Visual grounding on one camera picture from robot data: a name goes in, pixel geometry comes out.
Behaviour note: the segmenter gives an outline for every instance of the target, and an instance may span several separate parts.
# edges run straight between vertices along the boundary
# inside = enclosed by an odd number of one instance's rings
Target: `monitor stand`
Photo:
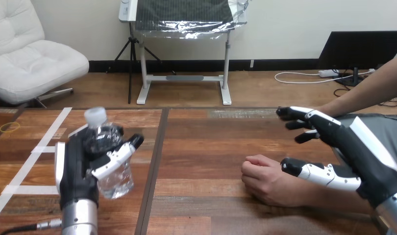
[[[348,86],[348,87],[355,87],[361,81],[363,81],[363,78],[359,77],[359,68],[353,68],[353,76],[345,78],[345,79],[335,80],[335,82],[340,83],[343,86]]]

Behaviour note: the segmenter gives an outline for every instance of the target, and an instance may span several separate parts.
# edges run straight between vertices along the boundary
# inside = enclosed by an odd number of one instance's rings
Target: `white wall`
[[[46,39],[113,60],[129,36],[120,0],[31,0]],[[252,0],[248,24],[232,34],[231,59],[318,58],[331,31],[397,30],[397,0]],[[224,38],[147,39],[163,60],[223,59]],[[127,50],[121,59],[128,59]]]

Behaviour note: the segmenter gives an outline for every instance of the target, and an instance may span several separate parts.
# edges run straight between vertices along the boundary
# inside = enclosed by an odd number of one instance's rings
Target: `robotic hand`
[[[297,136],[296,142],[321,139],[348,165],[324,166],[285,158],[282,171],[329,188],[356,190],[397,233],[397,164],[359,117],[345,127],[313,109],[279,107],[276,113],[282,120],[291,121],[285,125],[290,130],[312,129]]]
[[[142,144],[141,135],[91,160],[85,156],[82,134],[70,136],[68,143],[58,142],[55,150],[55,178],[62,210],[62,235],[98,234],[98,180],[123,164]]]

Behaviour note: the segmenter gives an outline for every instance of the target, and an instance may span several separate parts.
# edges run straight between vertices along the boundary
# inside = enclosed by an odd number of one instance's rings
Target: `white chair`
[[[40,96],[85,75],[89,62],[78,51],[44,40],[30,0],[0,0],[0,99],[40,102],[73,89]]]

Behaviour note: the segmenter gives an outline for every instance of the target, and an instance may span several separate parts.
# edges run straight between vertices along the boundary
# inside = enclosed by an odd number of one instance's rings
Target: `chair leg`
[[[45,108],[45,109],[47,108],[46,105],[44,105],[43,103],[41,103],[40,98],[37,97],[37,98],[35,98],[34,100],[35,100],[38,104],[40,104],[43,108]]]
[[[37,100],[39,102],[39,101],[42,101],[42,100],[45,100],[45,99],[48,99],[48,98],[52,98],[52,97],[55,97],[55,96],[58,96],[58,95],[61,95],[61,94],[65,94],[65,93],[72,93],[73,94],[73,88],[67,88],[67,89],[64,89],[64,90],[59,90],[59,91],[51,92],[51,93],[48,93],[48,94],[45,94],[45,95],[41,95],[41,96],[37,97]]]

